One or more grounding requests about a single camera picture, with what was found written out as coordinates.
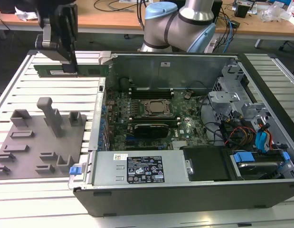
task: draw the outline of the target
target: green circuit board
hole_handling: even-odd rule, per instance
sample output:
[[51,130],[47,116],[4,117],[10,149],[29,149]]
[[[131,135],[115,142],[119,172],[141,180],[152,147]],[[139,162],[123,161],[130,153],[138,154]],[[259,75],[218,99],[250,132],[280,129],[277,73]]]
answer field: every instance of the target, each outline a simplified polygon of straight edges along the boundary
[[197,113],[196,97],[184,99],[186,91],[174,91],[171,100],[163,100],[167,104],[167,116],[180,117],[178,125],[170,127],[168,136],[161,139],[137,139],[133,134],[134,123],[129,121],[133,116],[133,104],[138,106],[135,113],[143,115],[146,100],[133,100],[126,93],[108,95],[108,123],[110,129],[110,150],[174,150],[184,145],[208,145],[207,134],[204,132]]

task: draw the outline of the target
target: wooden table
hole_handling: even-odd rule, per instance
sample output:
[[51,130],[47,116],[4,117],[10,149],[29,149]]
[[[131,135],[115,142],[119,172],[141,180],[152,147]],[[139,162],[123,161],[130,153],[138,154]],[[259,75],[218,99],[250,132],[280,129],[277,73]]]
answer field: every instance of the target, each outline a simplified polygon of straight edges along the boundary
[[[79,32],[91,33],[119,33],[119,34],[143,34],[136,16],[136,7],[132,7],[135,12],[102,12],[93,7],[95,0],[77,0]],[[108,10],[107,3],[112,0],[101,0],[97,7]],[[223,0],[223,8],[233,0]],[[113,3],[116,8],[126,7],[129,3]],[[234,12],[225,9],[229,17],[234,16]],[[37,21],[24,22],[14,15],[1,14],[0,18],[11,30],[31,30],[41,31]],[[240,22],[237,30],[237,38],[252,39],[274,39],[274,40],[294,40],[294,25],[288,21],[282,22],[261,22],[257,15],[247,15],[246,18],[232,18]],[[225,32],[226,25],[223,20],[217,22],[216,34]],[[0,22],[0,29],[6,27]]]

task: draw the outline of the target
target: white paper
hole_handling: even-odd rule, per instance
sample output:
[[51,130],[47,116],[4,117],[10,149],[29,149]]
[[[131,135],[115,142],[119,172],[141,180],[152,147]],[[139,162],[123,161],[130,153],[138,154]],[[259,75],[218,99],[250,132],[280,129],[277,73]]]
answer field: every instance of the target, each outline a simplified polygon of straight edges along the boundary
[[27,20],[36,20],[37,14],[35,12],[23,12],[15,7],[16,13],[15,15],[23,21]]

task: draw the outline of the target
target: blue latch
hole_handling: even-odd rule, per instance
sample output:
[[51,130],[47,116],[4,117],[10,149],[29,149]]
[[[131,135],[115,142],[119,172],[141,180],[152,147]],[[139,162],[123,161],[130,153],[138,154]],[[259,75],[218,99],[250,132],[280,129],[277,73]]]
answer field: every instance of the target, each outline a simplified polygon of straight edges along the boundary
[[81,167],[73,166],[70,168],[70,175],[80,175],[82,173],[81,170]]
[[285,161],[290,160],[290,156],[289,156],[289,154],[288,154],[287,152],[284,151],[284,152],[282,153],[282,156],[284,157]]
[[237,152],[233,155],[234,159],[236,160],[236,163],[239,162],[254,162],[255,159],[252,155],[252,152]]

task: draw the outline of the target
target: blue plastic clip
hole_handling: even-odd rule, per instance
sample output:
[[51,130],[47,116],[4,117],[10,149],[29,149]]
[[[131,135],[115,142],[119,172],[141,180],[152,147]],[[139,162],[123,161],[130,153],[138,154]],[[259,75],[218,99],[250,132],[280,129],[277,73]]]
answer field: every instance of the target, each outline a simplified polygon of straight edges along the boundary
[[81,167],[73,166],[70,168],[70,175],[80,175],[82,173]]
[[254,162],[255,159],[252,155],[252,152],[237,152],[233,155],[234,159],[236,160],[236,163],[239,162]]
[[285,162],[288,161],[288,160],[290,160],[290,156],[289,156],[289,154],[287,152],[285,152],[285,151],[282,152],[282,156],[284,157]]
[[267,134],[265,132],[256,133],[256,147],[261,150],[262,153],[266,153],[265,143],[267,140]]

